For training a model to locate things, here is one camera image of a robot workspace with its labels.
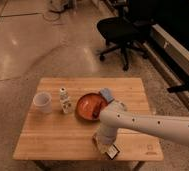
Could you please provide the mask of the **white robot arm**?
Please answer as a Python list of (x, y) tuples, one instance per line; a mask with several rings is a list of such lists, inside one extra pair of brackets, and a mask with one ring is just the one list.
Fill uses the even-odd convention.
[(133, 114), (113, 101), (99, 115), (97, 139), (101, 144), (115, 142), (119, 129), (129, 129), (189, 147), (189, 117)]

